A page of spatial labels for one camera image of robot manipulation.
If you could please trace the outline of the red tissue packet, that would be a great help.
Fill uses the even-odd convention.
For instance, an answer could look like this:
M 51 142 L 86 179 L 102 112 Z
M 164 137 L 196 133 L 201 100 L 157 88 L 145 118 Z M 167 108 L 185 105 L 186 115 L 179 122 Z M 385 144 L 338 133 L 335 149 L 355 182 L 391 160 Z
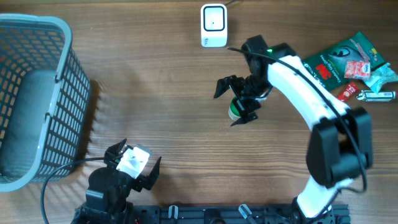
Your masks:
M 371 76 L 371 64 L 363 61 L 347 61 L 345 78 L 367 80 Z

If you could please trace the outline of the light green wipes packet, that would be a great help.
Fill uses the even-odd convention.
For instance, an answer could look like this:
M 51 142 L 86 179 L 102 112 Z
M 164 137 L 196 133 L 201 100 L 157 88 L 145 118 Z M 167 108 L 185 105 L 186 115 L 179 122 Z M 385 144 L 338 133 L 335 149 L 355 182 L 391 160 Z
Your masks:
M 385 63 L 371 72 L 371 76 L 364 81 L 364 84 L 368 86 L 371 91 L 379 93 L 384 84 L 397 82 L 397 80 L 397 74 L 390 68 L 390 63 Z

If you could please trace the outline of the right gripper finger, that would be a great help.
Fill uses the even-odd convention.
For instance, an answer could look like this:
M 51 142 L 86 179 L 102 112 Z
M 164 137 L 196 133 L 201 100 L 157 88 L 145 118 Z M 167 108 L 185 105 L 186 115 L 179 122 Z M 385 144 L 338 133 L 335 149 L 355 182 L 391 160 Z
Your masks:
M 243 123 L 238 123 L 234 122 L 231 124 L 231 126 L 238 125 L 238 124 L 246 124 L 250 121 L 254 121 L 255 119 L 258 119 L 258 115 L 254 112 L 255 110 L 258 109 L 258 101 L 254 99 L 245 99 L 245 100 L 239 100 L 243 107 L 244 107 L 244 122 Z
M 216 90 L 213 98 L 218 98 L 224 94 L 227 90 L 231 89 L 235 96 L 239 96 L 244 86 L 244 78 L 237 77 L 236 75 L 231 75 L 219 79 L 216 83 Z

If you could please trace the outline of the green 3M gloves package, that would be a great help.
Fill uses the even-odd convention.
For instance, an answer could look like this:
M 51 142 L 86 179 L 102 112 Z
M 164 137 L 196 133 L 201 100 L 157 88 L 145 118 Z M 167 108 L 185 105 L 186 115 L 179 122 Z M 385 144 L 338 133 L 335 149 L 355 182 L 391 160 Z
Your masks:
M 371 64 L 371 72 L 386 63 L 373 43 L 358 32 L 349 39 L 343 40 L 303 60 L 304 67 L 327 90 L 333 90 L 353 78 L 345 78 L 347 61 L 363 61 Z

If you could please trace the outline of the green lid spice jar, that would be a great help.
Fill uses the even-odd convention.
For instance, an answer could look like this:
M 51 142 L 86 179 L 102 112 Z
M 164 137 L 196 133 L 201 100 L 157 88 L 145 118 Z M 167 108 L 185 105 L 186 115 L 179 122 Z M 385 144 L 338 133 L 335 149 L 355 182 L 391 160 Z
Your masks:
M 231 103 L 229 105 L 228 115 L 234 122 L 243 123 L 244 114 L 245 114 L 244 107 L 242 103 L 238 100 L 238 98 L 235 96 L 231 100 Z

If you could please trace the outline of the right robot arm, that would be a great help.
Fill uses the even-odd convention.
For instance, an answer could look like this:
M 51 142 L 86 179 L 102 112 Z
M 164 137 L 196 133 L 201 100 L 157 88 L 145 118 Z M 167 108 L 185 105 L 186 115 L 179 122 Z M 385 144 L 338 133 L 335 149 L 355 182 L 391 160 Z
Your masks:
M 350 191 L 355 178 L 366 178 L 373 164 L 371 117 L 351 109 L 322 87 L 289 44 L 268 46 L 260 35 L 239 48 L 249 65 L 248 77 L 231 75 L 217 81 L 215 97 L 233 91 L 229 115 L 234 124 L 257 119 L 256 110 L 273 89 L 292 103 L 310 130 L 306 155 L 310 178 L 289 204 L 271 204 L 255 218 L 245 204 L 238 210 L 249 223 L 349 223 L 346 205 L 335 204 Z

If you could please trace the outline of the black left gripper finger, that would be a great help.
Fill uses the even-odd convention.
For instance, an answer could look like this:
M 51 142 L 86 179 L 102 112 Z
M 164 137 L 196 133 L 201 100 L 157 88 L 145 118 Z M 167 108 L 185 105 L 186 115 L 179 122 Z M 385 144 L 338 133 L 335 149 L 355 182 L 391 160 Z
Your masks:
M 104 161 L 111 162 L 111 161 L 115 161 L 116 159 L 122 158 L 123 153 L 121 151 L 122 151 L 126 141 L 127 141 L 127 139 L 123 139 L 121 142 L 108 147 L 104 154 Z
M 151 172 L 149 175 L 145 176 L 144 181 L 142 182 L 143 188 L 146 190 L 151 190 L 156 183 L 159 175 L 160 175 L 160 162 L 161 162 L 161 157 L 159 157 L 152 168 Z

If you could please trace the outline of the green white gum pack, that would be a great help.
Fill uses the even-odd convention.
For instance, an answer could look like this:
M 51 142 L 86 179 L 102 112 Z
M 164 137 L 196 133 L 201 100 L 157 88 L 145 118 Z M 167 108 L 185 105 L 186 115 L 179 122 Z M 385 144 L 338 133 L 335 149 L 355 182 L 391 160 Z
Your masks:
M 372 90 L 362 90 L 356 99 L 365 102 L 388 102 L 393 100 L 395 97 L 395 91 L 380 91 L 375 93 Z

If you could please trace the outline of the red Nescafe coffee stick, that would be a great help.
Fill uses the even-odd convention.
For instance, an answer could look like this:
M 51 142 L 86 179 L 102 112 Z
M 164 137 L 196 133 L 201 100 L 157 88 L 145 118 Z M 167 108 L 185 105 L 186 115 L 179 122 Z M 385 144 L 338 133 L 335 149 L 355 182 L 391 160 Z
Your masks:
M 337 99 L 342 102 L 347 102 L 359 90 L 355 82 L 350 82 L 346 88 L 337 96 Z

